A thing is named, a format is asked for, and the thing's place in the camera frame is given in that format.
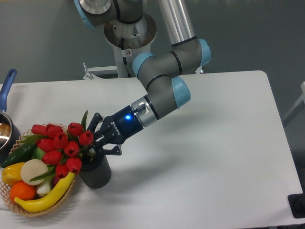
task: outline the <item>yellow bell pepper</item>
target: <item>yellow bell pepper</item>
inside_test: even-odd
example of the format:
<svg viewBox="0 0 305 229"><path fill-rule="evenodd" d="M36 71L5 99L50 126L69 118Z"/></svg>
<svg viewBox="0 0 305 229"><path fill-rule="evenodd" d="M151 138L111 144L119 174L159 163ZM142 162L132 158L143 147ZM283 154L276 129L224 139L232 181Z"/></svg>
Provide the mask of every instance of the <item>yellow bell pepper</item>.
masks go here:
<svg viewBox="0 0 305 229"><path fill-rule="evenodd" d="M24 164L25 164L24 162L20 162L20 163L16 163L14 165L5 167L5 169L3 169L1 172L2 181L5 184L11 185L11 186L16 184L19 181L22 181L20 171Z"/></svg>

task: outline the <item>gray floor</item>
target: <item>gray floor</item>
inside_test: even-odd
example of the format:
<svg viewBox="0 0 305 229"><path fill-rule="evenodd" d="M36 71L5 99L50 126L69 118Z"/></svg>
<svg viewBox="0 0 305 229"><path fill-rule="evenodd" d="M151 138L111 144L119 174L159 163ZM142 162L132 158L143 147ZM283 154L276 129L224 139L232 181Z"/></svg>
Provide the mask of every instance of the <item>gray floor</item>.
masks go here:
<svg viewBox="0 0 305 229"><path fill-rule="evenodd" d="M262 70L282 116L305 81L304 0L186 0L198 38L208 41L207 73ZM156 1L145 10L156 20L152 52L171 49ZM79 80L87 67L114 65L103 27L86 29L72 0L0 2L0 83L10 68L16 83ZM297 168L305 168L305 110L285 129Z"/></svg>

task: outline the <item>black vase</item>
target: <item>black vase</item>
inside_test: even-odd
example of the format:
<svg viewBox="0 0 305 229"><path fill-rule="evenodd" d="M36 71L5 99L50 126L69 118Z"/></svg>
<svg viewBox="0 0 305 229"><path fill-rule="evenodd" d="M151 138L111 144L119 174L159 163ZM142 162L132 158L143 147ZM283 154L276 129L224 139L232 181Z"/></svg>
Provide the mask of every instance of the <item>black vase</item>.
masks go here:
<svg viewBox="0 0 305 229"><path fill-rule="evenodd" d="M111 169L106 155L97 153L91 161L83 156L80 176L88 187L105 186L111 178Z"/></svg>

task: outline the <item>blue pot handle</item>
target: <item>blue pot handle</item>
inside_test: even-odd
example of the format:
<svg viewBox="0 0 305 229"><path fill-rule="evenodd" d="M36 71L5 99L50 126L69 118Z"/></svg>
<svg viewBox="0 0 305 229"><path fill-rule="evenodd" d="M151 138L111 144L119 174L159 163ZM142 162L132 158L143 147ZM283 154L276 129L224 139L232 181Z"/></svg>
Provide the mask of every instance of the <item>blue pot handle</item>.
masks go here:
<svg viewBox="0 0 305 229"><path fill-rule="evenodd" d="M0 91L0 111L6 112L6 100L8 98L10 87L14 82L16 74L16 69L10 69L8 75L5 78L4 84Z"/></svg>

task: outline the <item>orange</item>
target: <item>orange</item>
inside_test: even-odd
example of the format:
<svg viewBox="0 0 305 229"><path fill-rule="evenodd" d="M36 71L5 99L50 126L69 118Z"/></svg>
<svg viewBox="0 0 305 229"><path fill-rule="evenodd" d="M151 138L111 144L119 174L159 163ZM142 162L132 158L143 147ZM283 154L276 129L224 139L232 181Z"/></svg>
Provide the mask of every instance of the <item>orange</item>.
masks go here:
<svg viewBox="0 0 305 229"><path fill-rule="evenodd" d="M10 188L10 199L13 203L15 203L15 197L18 197L22 200L32 200L35 199L36 196L36 188L35 186L28 185L23 181L20 181L14 184Z"/></svg>

